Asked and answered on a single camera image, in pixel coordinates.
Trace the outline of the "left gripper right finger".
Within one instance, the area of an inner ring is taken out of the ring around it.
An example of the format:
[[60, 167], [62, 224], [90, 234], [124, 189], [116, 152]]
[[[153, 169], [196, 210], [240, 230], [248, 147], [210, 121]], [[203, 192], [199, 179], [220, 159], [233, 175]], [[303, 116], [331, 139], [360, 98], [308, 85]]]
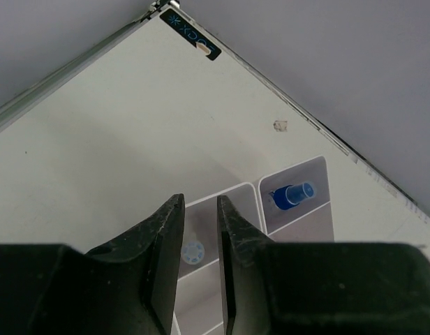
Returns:
[[226, 334], [430, 334], [430, 262], [409, 244], [277, 242], [217, 199]]

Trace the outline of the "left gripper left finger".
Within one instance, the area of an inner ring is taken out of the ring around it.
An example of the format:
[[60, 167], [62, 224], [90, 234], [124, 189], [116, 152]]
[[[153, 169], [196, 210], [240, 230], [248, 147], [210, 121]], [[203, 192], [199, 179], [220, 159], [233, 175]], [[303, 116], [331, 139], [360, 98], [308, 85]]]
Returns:
[[86, 253], [65, 244], [0, 244], [0, 334], [169, 334], [185, 202]]

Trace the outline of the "dark blue ink pen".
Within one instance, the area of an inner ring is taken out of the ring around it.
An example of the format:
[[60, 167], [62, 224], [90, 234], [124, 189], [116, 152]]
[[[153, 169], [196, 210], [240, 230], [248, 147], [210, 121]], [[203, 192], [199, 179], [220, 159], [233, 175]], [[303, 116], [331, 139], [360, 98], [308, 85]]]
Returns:
[[181, 259], [188, 265], [198, 265], [205, 257], [204, 237], [195, 230], [185, 230]]

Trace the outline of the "white divided organizer box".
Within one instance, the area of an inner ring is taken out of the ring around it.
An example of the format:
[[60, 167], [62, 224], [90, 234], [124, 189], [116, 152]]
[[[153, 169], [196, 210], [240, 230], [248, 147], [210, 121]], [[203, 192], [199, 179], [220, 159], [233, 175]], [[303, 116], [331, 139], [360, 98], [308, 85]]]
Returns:
[[[280, 187], [309, 181], [316, 196], [282, 211], [269, 193]], [[275, 241], [334, 241], [327, 162], [318, 156], [254, 183], [244, 182], [220, 191], [238, 212]], [[172, 319], [173, 334], [222, 334], [222, 294], [217, 242], [217, 194], [186, 205], [184, 231], [204, 237], [205, 257], [198, 265], [182, 259]]]

